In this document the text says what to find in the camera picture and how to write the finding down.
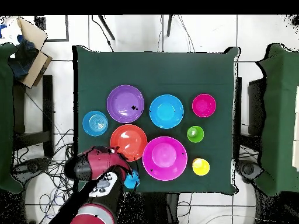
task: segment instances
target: magenta bowl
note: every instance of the magenta bowl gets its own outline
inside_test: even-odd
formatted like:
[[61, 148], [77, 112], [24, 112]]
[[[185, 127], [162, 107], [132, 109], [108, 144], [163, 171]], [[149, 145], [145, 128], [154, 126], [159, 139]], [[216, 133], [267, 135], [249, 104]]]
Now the magenta bowl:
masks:
[[142, 161], [147, 173], [156, 180], [174, 180], [186, 168], [187, 152], [175, 138], [161, 136], [147, 144]]
[[197, 95], [192, 102], [193, 112], [201, 118], [211, 116], [215, 112], [215, 109], [215, 99], [211, 95], [206, 93]]

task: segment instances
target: green bowl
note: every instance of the green bowl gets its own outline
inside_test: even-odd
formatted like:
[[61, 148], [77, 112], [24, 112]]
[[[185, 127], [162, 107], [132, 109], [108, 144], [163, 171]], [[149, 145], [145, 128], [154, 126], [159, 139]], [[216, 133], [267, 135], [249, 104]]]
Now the green bowl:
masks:
[[190, 142], [200, 142], [204, 137], [202, 127], [192, 126], [187, 130], [187, 137]]

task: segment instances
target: light blue bowl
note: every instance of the light blue bowl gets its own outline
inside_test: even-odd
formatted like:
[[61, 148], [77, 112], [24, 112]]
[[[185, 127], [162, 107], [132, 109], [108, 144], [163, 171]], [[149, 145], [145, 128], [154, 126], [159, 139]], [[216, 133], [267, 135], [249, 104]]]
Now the light blue bowl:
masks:
[[139, 184], [140, 184], [139, 175], [135, 170], [133, 170], [132, 175], [127, 174], [126, 180], [124, 181], [124, 185], [129, 189], [134, 189], [136, 182], [138, 183], [137, 186], [139, 186]]
[[152, 101], [149, 114], [156, 126], [162, 129], [171, 129], [181, 122], [184, 116], [184, 107], [177, 97], [163, 94]]
[[90, 111], [83, 118], [84, 131], [93, 137], [102, 135], [108, 129], [108, 119], [100, 111]]

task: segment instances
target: dark green tablecloth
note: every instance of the dark green tablecloth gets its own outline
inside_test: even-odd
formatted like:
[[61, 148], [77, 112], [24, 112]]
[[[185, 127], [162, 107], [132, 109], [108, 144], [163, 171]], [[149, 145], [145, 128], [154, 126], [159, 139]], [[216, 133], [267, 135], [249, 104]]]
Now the dark green tablecloth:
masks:
[[20, 193], [22, 185], [11, 176], [13, 152], [13, 72], [8, 58], [17, 51], [13, 44], [0, 45], [0, 189]]
[[292, 167], [299, 52], [272, 44], [269, 54], [259, 63], [267, 76], [263, 98], [266, 120], [260, 160], [265, 172], [256, 179], [256, 184], [267, 195], [281, 191], [299, 192], [299, 172]]
[[[147, 174], [142, 159], [140, 185], [137, 191], [153, 192], [212, 192], [233, 194], [231, 185], [232, 106], [234, 95], [234, 58], [236, 47], [227, 53], [162, 53], [162, 52], [91, 52], [77, 46], [78, 52], [78, 146], [79, 152], [94, 145], [109, 145], [112, 132], [121, 123], [113, 120], [106, 108], [109, 93], [119, 85], [137, 87], [144, 96], [145, 108], [141, 117], [133, 122], [142, 128], [148, 142], [159, 136], [178, 139], [186, 148], [187, 168], [172, 181], [158, 181]], [[217, 108], [209, 118], [199, 118], [192, 112], [192, 101], [201, 93], [213, 95]], [[149, 106], [159, 95], [172, 94], [184, 106], [182, 122], [172, 129], [160, 129], [150, 119]], [[108, 130], [92, 137], [82, 128], [82, 119], [92, 110], [103, 112], [108, 118]], [[199, 125], [204, 139], [191, 143], [187, 129]], [[192, 161], [203, 158], [210, 163], [206, 176], [197, 176]]]

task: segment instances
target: small yellow bowl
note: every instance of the small yellow bowl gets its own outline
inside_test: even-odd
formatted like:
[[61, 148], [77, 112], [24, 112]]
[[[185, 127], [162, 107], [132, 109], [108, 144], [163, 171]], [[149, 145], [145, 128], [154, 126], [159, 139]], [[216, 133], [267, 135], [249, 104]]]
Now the small yellow bowl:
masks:
[[210, 164], [201, 158], [196, 158], [192, 162], [192, 169], [199, 176], [206, 175], [210, 171]]

